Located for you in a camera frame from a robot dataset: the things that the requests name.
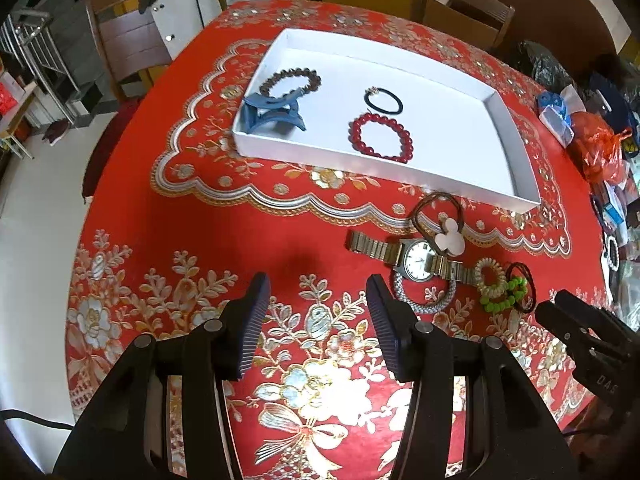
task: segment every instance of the screw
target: screw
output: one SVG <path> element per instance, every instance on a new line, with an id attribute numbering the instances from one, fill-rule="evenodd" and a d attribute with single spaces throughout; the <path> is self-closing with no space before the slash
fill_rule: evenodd
<path id="1" fill-rule="evenodd" d="M 219 319 L 209 319 L 204 324 L 204 330 L 207 332 L 217 332 L 222 328 L 222 322 Z"/>
<path id="2" fill-rule="evenodd" d="M 489 337 L 485 338 L 484 342 L 487 346 L 493 348 L 494 350 L 497 350 L 502 346 L 501 339 L 499 337 L 496 337 L 495 335 L 490 335 Z"/>
<path id="3" fill-rule="evenodd" d="M 151 335 L 141 334 L 133 340 L 133 344 L 138 348 L 146 348 L 151 344 Z"/>
<path id="4" fill-rule="evenodd" d="M 433 325 L 428 321 L 417 321 L 415 323 L 415 329 L 423 334 L 430 334 L 433 332 Z"/>

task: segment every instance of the gold watch band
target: gold watch band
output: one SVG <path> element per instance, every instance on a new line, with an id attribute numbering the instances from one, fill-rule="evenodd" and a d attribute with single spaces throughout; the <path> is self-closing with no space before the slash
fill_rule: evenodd
<path id="1" fill-rule="evenodd" d="M 474 284 L 473 270 L 465 269 L 462 262 L 454 262 L 446 256 L 432 258 L 429 272 L 445 280 L 455 280 L 464 285 Z"/>
<path id="2" fill-rule="evenodd" d="M 349 250 L 354 253 L 366 254 L 376 260 L 381 260 L 386 264 L 396 266 L 400 257 L 402 244 L 389 244 L 369 238 L 359 231 L 352 231 L 349 240 Z"/>

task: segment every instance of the red beaded bracelet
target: red beaded bracelet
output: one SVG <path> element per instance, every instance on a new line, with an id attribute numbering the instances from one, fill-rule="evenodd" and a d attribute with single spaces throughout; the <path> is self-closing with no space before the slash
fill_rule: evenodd
<path id="1" fill-rule="evenodd" d="M 401 147 L 400 156 L 380 155 L 379 153 L 375 152 L 372 147 L 367 146 L 364 142 L 362 142 L 362 138 L 360 137 L 362 134 L 362 125 L 369 123 L 369 121 L 384 124 L 398 134 L 398 137 L 400 137 Z M 404 129 L 404 126 L 402 126 L 402 124 L 399 124 L 398 121 L 390 117 L 380 116 L 378 114 L 370 114 L 368 112 L 362 114 L 360 117 L 353 121 L 351 125 L 351 137 L 349 140 L 351 141 L 354 149 L 356 149 L 360 153 L 363 153 L 364 155 L 386 158 L 387 160 L 402 162 L 403 164 L 406 164 L 414 157 L 414 143 L 411 140 L 411 134 Z"/>

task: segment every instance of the gray braided bracelet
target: gray braided bracelet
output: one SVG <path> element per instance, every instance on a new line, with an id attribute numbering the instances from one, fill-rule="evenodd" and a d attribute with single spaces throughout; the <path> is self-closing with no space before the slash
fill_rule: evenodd
<path id="1" fill-rule="evenodd" d="M 451 303 L 451 300 L 453 300 L 453 297 L 456 295 L 456 282 L 454 280 L 450 280 L 449 290 L 436 303 L 415 303 L 415 301 L 410 300 L 404 293 L 404 285 L 402 284 L 402 280 L 404 280 L 402 274 L 394 271 L 392 286 L 394 294 L 396 295 L 396 299 L 408 303 L 416 314 L 435 314 L 436 312 L 439 312 L 443 308 L 445 308 L 449 303 Z"/>

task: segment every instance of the watch face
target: watch face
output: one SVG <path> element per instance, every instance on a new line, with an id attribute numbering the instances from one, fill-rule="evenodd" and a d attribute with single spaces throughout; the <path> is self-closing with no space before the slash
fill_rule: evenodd
<path id="1" fill-rule="evenodd" d="M 434 254 L 435 252 L 424 240 L 409 246 L 404 257 L 404 270 L 411 280 L 414 280 L 414 282 L 426 282 L 430 279 L 432 274 L 426 270 L 426 266 L 427 260 Z"/>

